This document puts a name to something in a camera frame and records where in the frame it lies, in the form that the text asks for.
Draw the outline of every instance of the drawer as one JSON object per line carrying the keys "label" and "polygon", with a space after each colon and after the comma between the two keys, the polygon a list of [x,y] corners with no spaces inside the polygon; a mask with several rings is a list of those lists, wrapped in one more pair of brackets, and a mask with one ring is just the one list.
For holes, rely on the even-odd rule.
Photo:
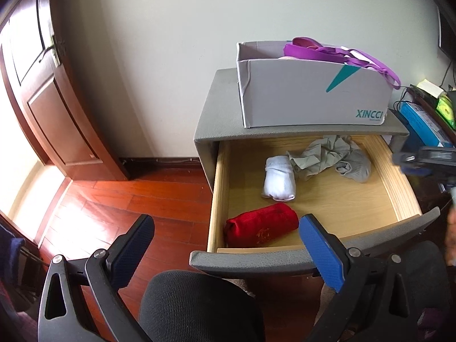
{"label": "drawer", "polygon": [[[224,276],[232,272],[254,274],[258,268],[262,268],[259,273],[281,274],[303,273],[313,268],[297,230],[259,248],[227,248],[223,228],[228,218],[275,203],[261,196],[268,157],[284,155],[287,150],[304,150],[317,138],[314,135],[220,142],[208,253],[192,253],[192,266]],[[439,209],[422,216],[407,178],[391,163],[391,151],[381,136],[355,135],[352,140],[372,162],[366,183],[328,168],[308,181],[296,179],[296,198],[286,204],[298,217],[313,213],[327,232],[339,237],[346,246],[357,246],[365,252],[376,248],[381,252],[417,234],[439,215]]]}

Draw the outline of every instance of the blue box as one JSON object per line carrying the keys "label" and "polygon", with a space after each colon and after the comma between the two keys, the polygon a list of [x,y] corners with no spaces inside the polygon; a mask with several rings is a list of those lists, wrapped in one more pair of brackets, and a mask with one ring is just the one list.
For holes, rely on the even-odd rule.
{"label": "blue box", "polygon": [[416,131],[426,146],[453,147],[451,140],[442,128],[419,105],[402,103],[400,113],[409,121],[413,130]]}

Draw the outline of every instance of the rolled red sock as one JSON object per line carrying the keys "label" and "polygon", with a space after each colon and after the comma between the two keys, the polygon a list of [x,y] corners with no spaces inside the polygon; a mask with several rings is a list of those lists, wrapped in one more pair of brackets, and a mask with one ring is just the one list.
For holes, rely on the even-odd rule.
{"label": "rolled red sock", "polygon": [[225,241],[231,248],[257,247],[299,226],[298,215],[285,203],[241,213],[227,220]]}

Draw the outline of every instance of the metal screw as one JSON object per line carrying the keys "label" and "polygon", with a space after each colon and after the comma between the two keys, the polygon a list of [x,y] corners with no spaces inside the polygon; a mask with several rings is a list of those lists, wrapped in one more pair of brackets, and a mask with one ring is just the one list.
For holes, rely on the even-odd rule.
{"label": "metal screw", "polygon": [[399,264],[401,262],[401,259],[400,259],[399,255],[392,255],[391,256],[391,260],[393,262],[396,262],[396,264]]}
{"label": "metal screw", "polygon": [[94,256],[95,258],[102,258],[102,257],[104,257],[105,254],[106,254],[106,251],[105,251],[104,249],[97,249],[97,250],[94,252],[93,256]]}
{"label": "metal screw", "polygon": [[348,254],[352,257],[361,256],[361,251],[358,248],[352,247],[348,249]]}
{"label": "metal screw", "polygon": [[62,260],[63,260],[62,255],[56,255],[56,256],[52,259],[52,262],[54,262],[54,264],[58,264],[58,263],[61,262]]}

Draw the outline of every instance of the teal triangle logo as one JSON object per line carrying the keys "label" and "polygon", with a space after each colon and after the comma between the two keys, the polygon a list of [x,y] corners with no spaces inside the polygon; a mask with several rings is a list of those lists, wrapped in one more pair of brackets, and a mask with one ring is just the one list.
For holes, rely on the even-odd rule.
{"label": "teal triangle logo", "polygon": [[348,77],[350,77],[353,73],[360,70],[361,67],[349,66],[348,64],[344,64],[339,73],[337,73],[336,77],[332,80],[331,84],[326,89],[326,92],[331,91],[337,85],[341,84],[345,81]]}

